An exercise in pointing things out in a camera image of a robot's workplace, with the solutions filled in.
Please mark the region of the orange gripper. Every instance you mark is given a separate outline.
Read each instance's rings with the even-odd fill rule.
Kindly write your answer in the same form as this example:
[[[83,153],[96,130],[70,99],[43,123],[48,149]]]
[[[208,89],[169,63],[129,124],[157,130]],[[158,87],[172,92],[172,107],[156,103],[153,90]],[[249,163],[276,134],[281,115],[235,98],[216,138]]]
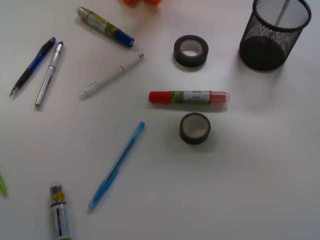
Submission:
[[[162,0],[122,0],[122,2],[126,5],[136,5],[140,2],[145,2],[150,5],[159,5]]]

